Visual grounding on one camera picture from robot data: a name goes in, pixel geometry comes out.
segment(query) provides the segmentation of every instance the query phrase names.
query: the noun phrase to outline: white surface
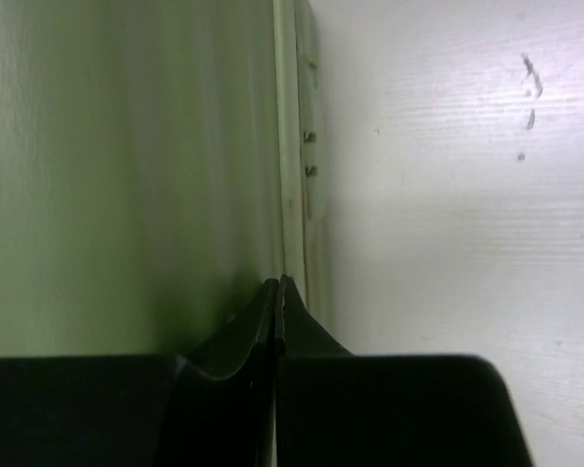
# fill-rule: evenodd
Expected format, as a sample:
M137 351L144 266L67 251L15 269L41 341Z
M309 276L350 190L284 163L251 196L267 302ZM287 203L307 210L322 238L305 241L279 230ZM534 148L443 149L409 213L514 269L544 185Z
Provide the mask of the white surface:
M537 464L584 466L584 0L311 2L337 337L490 359Z

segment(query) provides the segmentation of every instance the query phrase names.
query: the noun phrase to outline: green panel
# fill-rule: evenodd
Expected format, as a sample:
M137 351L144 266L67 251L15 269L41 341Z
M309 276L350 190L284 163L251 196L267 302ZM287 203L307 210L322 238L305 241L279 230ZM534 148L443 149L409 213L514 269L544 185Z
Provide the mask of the green panel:
M0 0L0 355L185 350L282 271L269 0Z

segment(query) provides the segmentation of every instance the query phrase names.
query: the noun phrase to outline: wood grain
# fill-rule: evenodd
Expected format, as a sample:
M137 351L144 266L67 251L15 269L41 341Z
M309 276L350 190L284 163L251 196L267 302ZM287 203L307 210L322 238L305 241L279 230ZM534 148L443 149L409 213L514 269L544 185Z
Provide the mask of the wood grain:
M537 463L584 465L584 0L312 5L336 334L489 358Z

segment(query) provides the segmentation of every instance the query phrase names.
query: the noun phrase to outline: dark scuff mark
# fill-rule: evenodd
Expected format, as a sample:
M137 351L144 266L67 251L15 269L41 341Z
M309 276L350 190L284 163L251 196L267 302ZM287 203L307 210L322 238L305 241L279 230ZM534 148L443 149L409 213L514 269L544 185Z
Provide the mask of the dark scuff mark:
M529 111L529 119L528 119L528 124L526 125L526 129L528 131L530 131L531 129L534 128L534 122L536 121L536 112L534 111L534 109L531 109Z
M528 70L528 74L524 78L524 81L530 76L534 78L534 85L536 86L536 98L538 99L543 94L543 83L541 81L541 77L534 69L534 64L532 63L532 60L529 59L527 54L522 54L522 61Z

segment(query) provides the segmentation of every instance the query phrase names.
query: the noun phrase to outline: green surface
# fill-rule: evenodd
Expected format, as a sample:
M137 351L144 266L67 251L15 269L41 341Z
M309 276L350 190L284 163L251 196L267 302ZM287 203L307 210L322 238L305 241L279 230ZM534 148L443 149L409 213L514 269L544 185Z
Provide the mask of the green surface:
M0 355L182 351L282 272L269 0L0 0Z

